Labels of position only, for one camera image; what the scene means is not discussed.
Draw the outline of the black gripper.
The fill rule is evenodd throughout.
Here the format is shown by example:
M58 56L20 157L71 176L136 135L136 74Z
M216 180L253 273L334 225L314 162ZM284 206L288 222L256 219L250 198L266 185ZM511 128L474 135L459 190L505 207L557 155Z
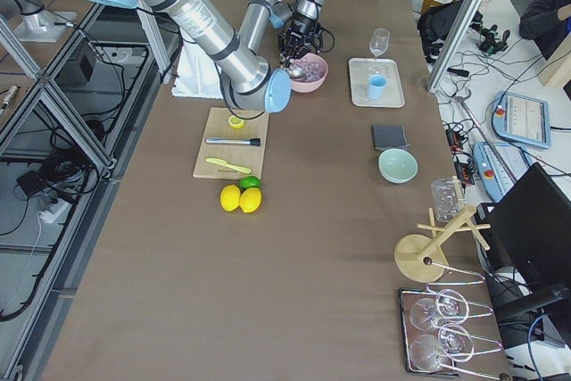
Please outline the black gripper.
M279 62L288 64L291 59L299 60L311 51L322 47L322 27L320 23L300 12L295 12L286 32L277 34Z

